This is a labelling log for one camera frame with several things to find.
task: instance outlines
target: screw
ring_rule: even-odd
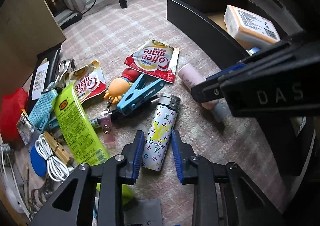
[[[124,155],[122,155],[122,154],[116,155],[116,156],[115,156],[115,159],[116,159],[117,161],[124,160]]]
[[[215,95],[217,95],[217,96],[220,94],[220,93],[219,93],[219,90],[218,90],[217,88],[213,90],[213,93],[214,93]]]
[[[193,160],[199,160],[200,159],[200,155],[199,154],[194,154],[194,155],[191,156],[191,158]]]
[[[230,162],[230,164],[228,164],[228,167],[230,169],[236,169],[238,167],[238,165],[235,162]]]
[[[109,134],[110,131],[111,131],[111,129],[110,129],[110,127],[109,127],[108,125],[103,126],[103,132],[104,132],[105,134]]]
[[[86,163],[82,163],[79,165],[80,170],[86,170],[87,168],[88,168],[88,164],[86,164]]]

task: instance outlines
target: pink tube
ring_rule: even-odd
[[[200,84],[205,81],[203,76],[190,64],[184,65],[177,73],[177,75],[182,79],[184,84],[191,90],[191,87]],[[201,105],[207,110],[212,110],[219,100],[213,100],[210,102],[202,103]]]

